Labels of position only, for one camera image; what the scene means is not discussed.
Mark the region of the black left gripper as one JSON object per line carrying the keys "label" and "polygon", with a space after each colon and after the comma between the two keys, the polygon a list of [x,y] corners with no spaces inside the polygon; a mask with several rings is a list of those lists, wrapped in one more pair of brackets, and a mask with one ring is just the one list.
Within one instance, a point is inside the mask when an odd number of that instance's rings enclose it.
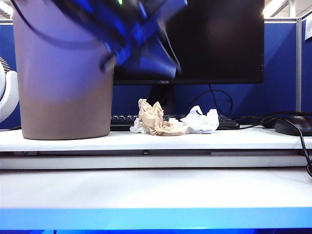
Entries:
{"label": "black left gripper", "polygon": [[125,67],[174,78],[182,72],[166,23],[188,3],[185,0],[110,0],[106,25],[113,33],[107,39],[109,54],[101,70]]}

